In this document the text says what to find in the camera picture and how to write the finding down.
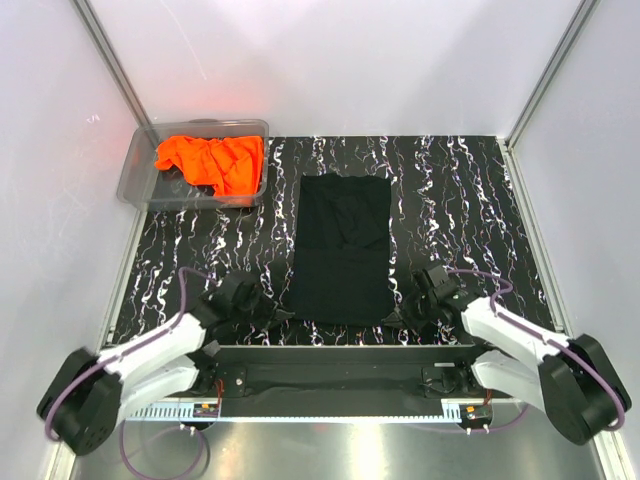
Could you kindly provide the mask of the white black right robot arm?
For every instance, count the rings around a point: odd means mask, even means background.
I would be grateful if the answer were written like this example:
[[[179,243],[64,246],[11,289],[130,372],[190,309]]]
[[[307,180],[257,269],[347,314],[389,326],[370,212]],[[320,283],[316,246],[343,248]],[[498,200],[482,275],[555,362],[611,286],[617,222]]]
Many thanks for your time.
[[[440,263],[413,274],[415,292],[385,318],[388,326],[419,333],[430,323],[454,323],[486,342],[488,351],[454,371],[454,384],[466,396],[496,390],[545,413],[567,440],[583,445],[603,431],[616,431],[632,400],[599,341],[547,330],[498,304],[512,291],[482,296],[459,285],[458,270]]]

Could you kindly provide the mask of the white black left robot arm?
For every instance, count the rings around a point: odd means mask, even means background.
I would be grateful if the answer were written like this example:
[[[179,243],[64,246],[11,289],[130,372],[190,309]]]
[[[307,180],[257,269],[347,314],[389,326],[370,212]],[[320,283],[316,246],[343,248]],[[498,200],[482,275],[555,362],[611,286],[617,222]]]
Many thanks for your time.
[[[241,325],[269,331],[293,315],[253,274],[235,270],[193,301],[181,299],[176,315],[141,336],[70,353],[36,408],[45,435],[84,456],[152,403],[221,392],[215,356],[222,340]]]

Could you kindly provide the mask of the black t shirt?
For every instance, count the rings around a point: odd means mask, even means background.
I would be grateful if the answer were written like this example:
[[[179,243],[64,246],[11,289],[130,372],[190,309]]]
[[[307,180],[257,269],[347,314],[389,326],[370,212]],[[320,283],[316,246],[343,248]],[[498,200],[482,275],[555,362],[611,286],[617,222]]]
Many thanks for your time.
[[[392,312],[390,208],[388,179],[301,178],[287,294],[298,319],[372,327]]]

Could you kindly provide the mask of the clear plastic bin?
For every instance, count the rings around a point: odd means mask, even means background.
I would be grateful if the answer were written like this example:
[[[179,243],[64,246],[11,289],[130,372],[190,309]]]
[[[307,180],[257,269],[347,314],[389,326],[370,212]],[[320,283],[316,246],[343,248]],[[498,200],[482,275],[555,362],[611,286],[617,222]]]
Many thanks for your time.
[[[269,153],[269,126],[263,120],[192,120],[138,128],[131,140],[122,170],[117,197],[140,211],[178,211],[255,207],[267,187],[268,161],[264,160],[257,191],[251,195],[216,197],[211,186],[192,186],[176,167],[160,171],[155,167],[157,148],[172,136],[186,135],[212,140],[258,136],[263,153]]]

